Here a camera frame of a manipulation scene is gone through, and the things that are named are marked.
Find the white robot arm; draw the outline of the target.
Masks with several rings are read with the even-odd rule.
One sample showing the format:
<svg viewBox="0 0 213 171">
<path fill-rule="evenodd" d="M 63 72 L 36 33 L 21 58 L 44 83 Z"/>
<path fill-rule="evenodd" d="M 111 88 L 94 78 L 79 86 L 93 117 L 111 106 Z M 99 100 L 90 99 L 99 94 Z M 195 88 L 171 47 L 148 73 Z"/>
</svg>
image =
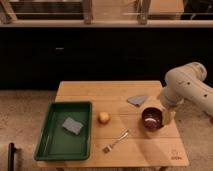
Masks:
<svg viewBox="0 0 213 171">
<path fill-rule="evenodd" d="M 158 96 L 164 107 L 162 125 L 168 125 L 173 120 L 175 108 L 185 99 L 213 117 L 213 88 L 204 83 L 206 77 L 207 70 L 199 62 L 173 68 L 165 74 L 166 86 Z"/>
</svg>

